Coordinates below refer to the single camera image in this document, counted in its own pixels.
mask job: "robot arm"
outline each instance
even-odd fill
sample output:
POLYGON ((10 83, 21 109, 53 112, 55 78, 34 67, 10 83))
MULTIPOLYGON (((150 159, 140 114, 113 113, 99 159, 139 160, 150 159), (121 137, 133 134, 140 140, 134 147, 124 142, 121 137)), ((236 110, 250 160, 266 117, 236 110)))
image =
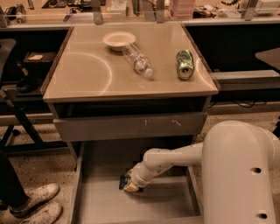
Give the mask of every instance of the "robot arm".
POLYGON ((205 224, 276 224, 269 169, 280 165, 279 139, 245 122, 212 127, 204 143, 176 150, 148 150, 127 175, 128 192, 145 187, 174 165, 201 162, 205 224))

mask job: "person's foot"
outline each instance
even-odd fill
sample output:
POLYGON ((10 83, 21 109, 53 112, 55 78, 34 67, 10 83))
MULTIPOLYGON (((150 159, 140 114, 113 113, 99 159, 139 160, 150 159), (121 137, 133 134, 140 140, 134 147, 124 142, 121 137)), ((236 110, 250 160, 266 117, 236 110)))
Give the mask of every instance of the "person's foot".
POLYGON ((10 213, 17 218, 22 218, 37 204, 52 199, 59 192, 59 190, 60 188, 57 184, 51 183, 49 185, 43 185, 34 191, 28 192, 27 195, 30 199, 28 203, 26 203, 26 206, 21 206, 19 209, 10 207, 10 213))
POLYGON ((53 202, 43 207, 32 217, 21 221, 19 224, 52 224, 60 216, 60 212, 61 212, 60 203, 53 202))

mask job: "person's leg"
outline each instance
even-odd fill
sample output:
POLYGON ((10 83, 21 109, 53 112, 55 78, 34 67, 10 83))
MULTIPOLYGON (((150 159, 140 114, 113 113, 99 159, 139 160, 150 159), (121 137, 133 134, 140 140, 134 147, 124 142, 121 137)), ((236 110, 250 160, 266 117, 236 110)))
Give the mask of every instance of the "person's leg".
POLYGON ((10 207, 24 205, 29 197, 25 194, 18 176, 7 156, 0 151, 0 199, 10 207))

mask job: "white bowl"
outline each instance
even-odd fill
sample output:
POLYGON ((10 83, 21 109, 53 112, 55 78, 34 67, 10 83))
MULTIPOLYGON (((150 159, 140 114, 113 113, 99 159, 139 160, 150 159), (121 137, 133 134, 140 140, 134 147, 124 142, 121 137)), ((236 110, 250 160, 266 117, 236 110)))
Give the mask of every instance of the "white bowl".
POLYGON ((103 42, 117 52, 121 52, 123 46, 126 44, 133 44, 135 40, 136 37, 132 33, 126 31, 111 32, 106 34, 103 38, 103 42))

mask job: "floor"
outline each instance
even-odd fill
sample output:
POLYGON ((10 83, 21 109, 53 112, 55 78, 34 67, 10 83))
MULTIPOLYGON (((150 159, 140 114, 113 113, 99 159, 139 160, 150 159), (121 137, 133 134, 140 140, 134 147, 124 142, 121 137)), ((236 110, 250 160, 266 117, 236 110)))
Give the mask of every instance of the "floor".
MULTIPOLYGON (((208 114, 209 116, 206 119, 205 127, 201 134, 198 135, 196 142, 202 142, 206 133, 213 125, 225 120, 244 121, 272 131, 276 127, 278 117, 280 116, 280 103, 274 102, 266 105, 256 104, 251 108, 244 108, 236 104, 228 104, 226 107, 224 105, 221 106, 216 104, 209 109, 208 114)), ((47 123, 40 123, 40 119, 34 119, 35 129, 46 141, 60 139, 55 127, 49 123, 51 119, 49 119, 49 117, 47 119, 47 123)), ((5 132, 5 124, 8 123, 8 120, 9 119, 6 117, 0 117, 0 136, 5 132)), ((21 131, 21 134, 14 137, 11 144, 30 143, 32 140, 28 138, 25 131, 22 130, 21 127, 17 128, 21 131)), ((56 182, 59 184, 60 192, 54 199, 52 199, 52 201, 58 201, 63 206, 63 212, 55 223, 67 224, 69 215, 68 206, 71 203, 75 176, 75 162, 69 150, 60 149, 9 154, 9 158, 26 191, 50 182, 56 182)), ((194 168, 194 172, 197 178, 200 196, 202 197, 201 169, 199 167, 194 168)), ((276 221, 277 223, 280 223, 280 168, 279 170, 271 171, 269 174, 276 210, 276 221)), ((1 224, 17 224, 19 222, 20 220, 13 218, 8 211, 0 211, 1 224)))

